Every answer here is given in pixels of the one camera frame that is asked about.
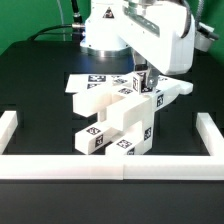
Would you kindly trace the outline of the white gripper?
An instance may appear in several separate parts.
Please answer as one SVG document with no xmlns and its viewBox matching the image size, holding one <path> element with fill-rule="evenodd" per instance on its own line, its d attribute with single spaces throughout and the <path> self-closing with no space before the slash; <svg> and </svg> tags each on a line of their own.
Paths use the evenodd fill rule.
<svg viewBox="0 0 224 224">
<path fill-rule="evenodd" d="M 186 73 L 192 66 L 194 17 L 186 3 L 118 1 L 118 35 L 132 48 L 135 71 L 147 69 L 148 88 L 165 75 Z"/>
</svg>

